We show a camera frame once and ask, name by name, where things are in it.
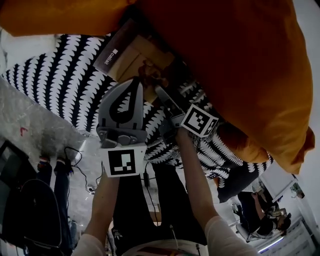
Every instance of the floor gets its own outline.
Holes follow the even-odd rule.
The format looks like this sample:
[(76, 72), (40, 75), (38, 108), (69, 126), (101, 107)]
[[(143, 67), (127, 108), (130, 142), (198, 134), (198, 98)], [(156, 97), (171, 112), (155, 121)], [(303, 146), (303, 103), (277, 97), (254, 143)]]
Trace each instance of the floor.
[[(64, 157), (64, 148), (69, 146), (82, 152), (83, 157), (78, 166), (87, 176), (87, 186), (92, 188), (97, 186), (96, 179), (102, 171), (102, 157), (98, 150), (100, 140), (97, 137), (76, 130), (70, 123), (36, 104), (2, 79), (0, 79), (0, 106), (2, 111), (0, 137), (23, 150), (35, 169), (39, 155), (50, 156), (51, 165), (54, 167), (57, 156)], [(80, 159), (80, 154), (76, 152), (67, 151), (67, 154), (70, 159), (74, 159), (73, 162)], [(150, 177), (154, 177), (151, 165), (147, 166), (147, 171)], [(178, 175), (185, 183), (183, 170), (179, 170)], [(155, 179), (150, 180), (150, 183), (152, 201), (157, 205), (159, 202), (157, 183)], [(52, 188), (54, 184), (55, 175), (52, 174)], [(219, 202), (216, 185), (213, 181), (209, 181), (209, 185), (214, 202)], [(83, 230), (90, 220), (93, 195), (86, 191), (85, 177), (76, 168), (70, 177), (69, 187), (68, 215), (78, 223), (78, 228)], [(149, 194), (146, 190), (144, 192), (149, 210), (152, 212), (154, 209)], [(229, 203), (216, 204), (216, 209), (229, 224), (236, 221)]]

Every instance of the wall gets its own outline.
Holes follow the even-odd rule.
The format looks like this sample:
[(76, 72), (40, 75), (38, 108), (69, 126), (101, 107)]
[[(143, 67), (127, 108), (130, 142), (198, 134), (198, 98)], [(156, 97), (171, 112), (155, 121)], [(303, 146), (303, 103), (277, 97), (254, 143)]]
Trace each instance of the wall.
[(277, 200), (283, 195), (284, 190), (289, 190), (296, 182), (294, 176), (283, 171), (276, 162), (260, 176), (260, 179), (274, 200)]
[(293, 0), (298, 23), (305, 37), (313, 76), (313, 106), (310, 127), (315, 134), (315, 149), (305, 157), (299, 184), (306, 195), (317, 223), (320, 223), (320, 8), (314, 0)]

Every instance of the orange pillow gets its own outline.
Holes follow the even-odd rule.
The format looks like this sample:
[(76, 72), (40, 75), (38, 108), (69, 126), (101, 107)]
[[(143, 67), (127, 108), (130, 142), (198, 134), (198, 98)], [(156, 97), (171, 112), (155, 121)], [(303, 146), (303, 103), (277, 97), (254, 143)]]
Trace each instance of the orange pillow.
[(315, 145), (312, 73), (292, 0), (139, 0), (219, 114), (298, 174)]
[(136, 0), (4, 0), (0, 26), (13, 36), (104, 36)]
[(222, 142), (240, 159), (248, 163), (263, 163), (269, 160), (265, 149), (230, 123), (218, 127)]

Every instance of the forearm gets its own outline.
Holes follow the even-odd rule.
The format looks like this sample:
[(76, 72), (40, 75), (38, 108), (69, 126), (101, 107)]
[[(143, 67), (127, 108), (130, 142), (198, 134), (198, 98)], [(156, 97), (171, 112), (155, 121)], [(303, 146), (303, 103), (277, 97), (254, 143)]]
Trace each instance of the forearm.
[(192, 212), (202, 228), (205, 229), (208, 221), (218, 215), (211, 190), (188, 132), (180, 129), (176, 141), (179, 145)]
[(258, 214), (260, 220), (262, 220), (265, 217), (265, 214), (262, 211), (258, 198), (254, 198), (254, 205), (255, 205), (256, 213)]
[(263, 192), (262, 190), (260, 190), (260, 191), (258, 192), (258, 194), (259, 194), (259, 196), (263, 199), (263, 201), (265, 201), (265, 202), (267, 203), (267, 199), (266, 199), (266, 196), (265, 196), (264, 192)]
[(103, 245), (114, 215), (118, 187), (119, 178), (108, 178), (104, 172), (93, 197), (91, 220), (85, 233), (96, 237)]

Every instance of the black pants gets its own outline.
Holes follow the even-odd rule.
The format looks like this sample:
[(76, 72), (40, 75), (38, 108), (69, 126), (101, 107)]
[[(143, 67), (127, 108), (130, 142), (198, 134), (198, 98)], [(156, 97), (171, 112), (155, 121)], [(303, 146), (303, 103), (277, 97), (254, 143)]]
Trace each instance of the black pants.
[[(50, 180), (52, 175), (52, 167), (50, 164), (42, 165), (38, 169), (39, 172), (36, 174), (37, 179), (42, 180), (50, 186)], [(60, 249), (66, 255), (71, 255), (72, 253), (72, 240), (70, 229), (68, 226), (68, 210), (67, 210), (67, 200), (68, 200), (68, 170), (66, 165), (62, 162), (56, 162), (54, 168), (56, 172), (55, 184), (54, 184), (54, 195), (58, 204), (58, 210), (61, 221), (61, 246)]]
[(177, 239), (206, 245), (205, 233), (193, 215), (186, 190), (174, 166), (153, 164), (161, 207), (161, 226), (154, 225), (140, 175), (121, 177), (113, 214), (116, 254), (152, 241)]
[(243, 214), (243, 216), (240, 216), (240, 222), (249, 233), (252, 233), (260, 227), (260, 218), (256, 210), (255, 200), (251, 192), (240, 192), (238, 199), (241, 202)]

